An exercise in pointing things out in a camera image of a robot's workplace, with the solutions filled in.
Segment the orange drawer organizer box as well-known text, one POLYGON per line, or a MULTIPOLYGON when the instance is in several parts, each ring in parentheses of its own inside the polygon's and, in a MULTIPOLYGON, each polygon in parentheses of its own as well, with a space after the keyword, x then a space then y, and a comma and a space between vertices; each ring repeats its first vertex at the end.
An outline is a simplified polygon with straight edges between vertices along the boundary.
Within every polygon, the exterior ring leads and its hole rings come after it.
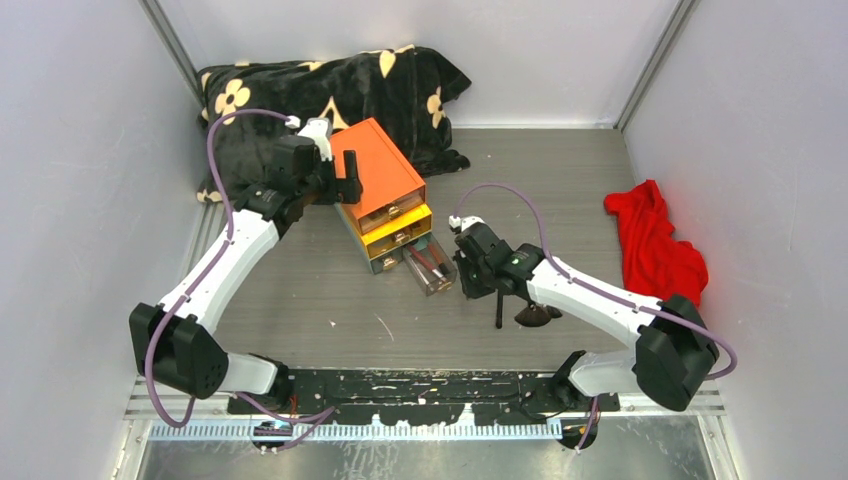
POLYGON ((402 248, 432 231, 427 186, 373 118, 331 137, 335 153, 356 154, 360 201, 336 209, 373 274, 403 261, 402 248))

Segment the clear drawer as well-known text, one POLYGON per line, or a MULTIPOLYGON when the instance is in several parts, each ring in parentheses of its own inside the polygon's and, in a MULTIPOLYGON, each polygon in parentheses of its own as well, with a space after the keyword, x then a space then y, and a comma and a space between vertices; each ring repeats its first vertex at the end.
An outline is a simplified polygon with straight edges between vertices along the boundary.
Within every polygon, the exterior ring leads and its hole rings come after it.
POLYGON ((401 253, 425 296, 445 292, 454 285, 457 269, 432 234, 408 243, 401 253))

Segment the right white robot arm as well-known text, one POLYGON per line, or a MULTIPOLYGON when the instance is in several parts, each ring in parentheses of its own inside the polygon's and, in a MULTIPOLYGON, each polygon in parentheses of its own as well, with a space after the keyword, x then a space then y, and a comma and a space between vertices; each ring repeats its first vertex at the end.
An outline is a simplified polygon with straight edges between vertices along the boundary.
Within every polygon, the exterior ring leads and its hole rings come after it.
POLYGON ((694 304, 644 296, 587 276, 543 249, 516 249, 475 216, 449 219, 464 294, 516 296, 531 307, 552 307, 616 338, 623 349, 578 350, 551 379, 551 394, 577 411, 602 394, 641 392, 671 411, 686 410, 719 358, 694 304))

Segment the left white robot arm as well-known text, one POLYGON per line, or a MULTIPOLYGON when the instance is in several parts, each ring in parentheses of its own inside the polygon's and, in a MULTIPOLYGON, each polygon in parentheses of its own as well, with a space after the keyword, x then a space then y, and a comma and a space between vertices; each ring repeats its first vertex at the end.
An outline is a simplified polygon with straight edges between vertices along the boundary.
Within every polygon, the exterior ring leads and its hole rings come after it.
POLYGON ((307 206, 356 204, 362 193, 354 150, 335 156, 327 140, 300 135, 279 140, 269 181, 243 190, 216 245, 158 303, 132 310, 129 326, 140 374, 196 399, 219 392, 252 394, 269 413, 285 409, 293 394, 288 366, 227 352, 214 333, 248 274, 307 206))

